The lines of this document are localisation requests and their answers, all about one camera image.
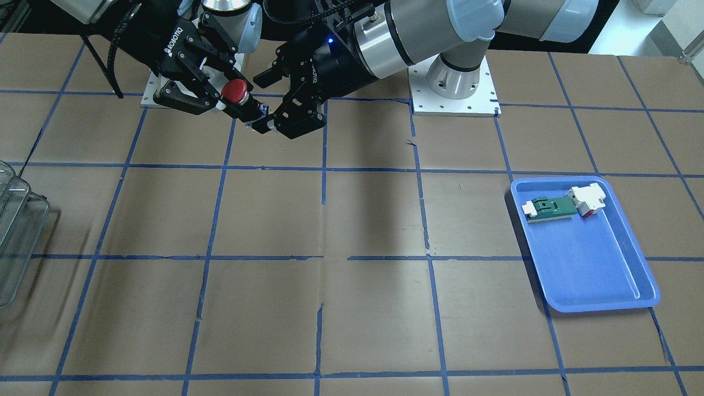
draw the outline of green terminal block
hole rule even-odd
[[[523,208],[523,214],[528,219],[528,223],[570,218],[577,214],[577,207],[569,197],[552,199],[540,197],[527,201],[521,207]]]

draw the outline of white mounting plate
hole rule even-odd
[[[471,97],[459,100],[441,97],[430,89],[425,80],[425,75],[436,57],[437,55],[408,68],[414,114],[464,117],[494,117],[497,112],[501,114],[501,106],[498,105],[496,88],[494,88],[494,80],[491,78],[486,57],[480,66],[481,80],[476,92]]]
[[[234,60],[237,62],[235,63],[237,70],[241,71],[242,65],[244,64],[244,54],[235,54]],[[142,95],[142,107],[148,107],[150,109],[169,109],[166,106],[161,106],[160,104],[157,104],[153,99],[154,92],[156,92],[157,89],[163,87],[167,81],[167,78],[156,77],[154,73],[149,72],[149,80],[147,80],[146,82],[146,86],[144,87],[144,94]],[[179,84],[179,87],[182,91],[186,90],[181,84]]]

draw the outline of white box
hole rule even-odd
[[[641,12],[644,14],[651,15],[664,15],[666,14],[672,6],[677,2],[677,0],[632,0]]]

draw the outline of blue plastic tray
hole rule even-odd
[[[564,197],[596,182],[604,210],[587,219],[530,223],[521,206],[537,197]],[[521,178],[511,183],[531,256],[548,303],[560,312],[653,307],[660,290],[609,183],[596,176]]]

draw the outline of red cap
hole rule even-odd
[[[222,87],[222,96],[234,104],[238,104],[247,95],[247,83],[244,80],[232,80]]]

